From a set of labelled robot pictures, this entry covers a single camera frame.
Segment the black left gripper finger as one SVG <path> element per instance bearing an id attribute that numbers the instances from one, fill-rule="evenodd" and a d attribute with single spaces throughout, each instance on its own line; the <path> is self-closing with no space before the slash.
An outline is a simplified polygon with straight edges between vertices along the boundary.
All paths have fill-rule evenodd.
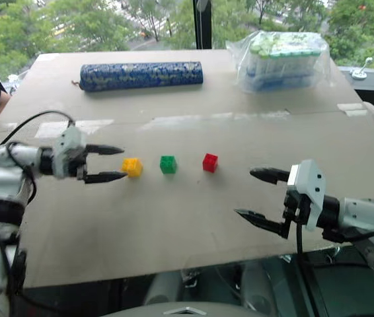
<path id="1" fill-rule="evenodd" d="M 124 150 L 118 147 L 110 146 L 110 145 L 86 145 L 86 152 L 87 153 L 95 153 L 98 155 L 117 155 L 123 153 Z"/>
<path id="2" fill-rule="evenodd" d="M 107 182 L 113 182 L 115 180 L 122 179 L 126 177 L 128 174 L 126 172 L 99 172 L 98 174 L 83 174 L 83 181 L 86 184 L 101 184 Z"/>

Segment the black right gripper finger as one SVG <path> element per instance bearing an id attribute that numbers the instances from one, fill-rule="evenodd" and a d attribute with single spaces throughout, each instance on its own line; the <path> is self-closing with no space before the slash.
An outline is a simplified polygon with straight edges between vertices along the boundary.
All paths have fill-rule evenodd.
<path id="1" fill-rule="evenodd" d="M 289 236 L 290 224 L 288 222 L 271 221 L 264 215 L 247 209 L 234 209 L 234 211 L 255 227 L 275 233 L 285 239 Z"/>
<path id="2" fill-rule="evenodd" d="M 287 182 L 289 179 L 289 171 L 280 170 L 272 167 L 252 168 L 249 174 L 263 182 L 276 185 L 280 182 Z"/>

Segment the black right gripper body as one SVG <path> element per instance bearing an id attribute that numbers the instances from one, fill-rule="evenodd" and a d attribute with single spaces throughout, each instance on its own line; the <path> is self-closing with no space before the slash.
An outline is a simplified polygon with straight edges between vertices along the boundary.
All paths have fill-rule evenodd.
<path id="1" fill-rule="evenodd" d="M 298 225 L 307 224 L 311 212 L 311 200 L 307 195 L 287 191 L 283 204 L 285 209 L 283 211 L 284 223 L 282 227 L 284 229 L 288 229 L 291 222 Z"/>

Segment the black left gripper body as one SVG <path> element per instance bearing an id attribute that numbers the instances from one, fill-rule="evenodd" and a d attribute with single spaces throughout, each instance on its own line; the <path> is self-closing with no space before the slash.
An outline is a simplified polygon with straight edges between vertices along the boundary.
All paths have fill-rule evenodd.
<path id="1" fill-rule="evenodd" d="M 87 149 L 85 145 L 65 146 L 63 149 L 63 177 L 83 180 L 87 175 Z"/>

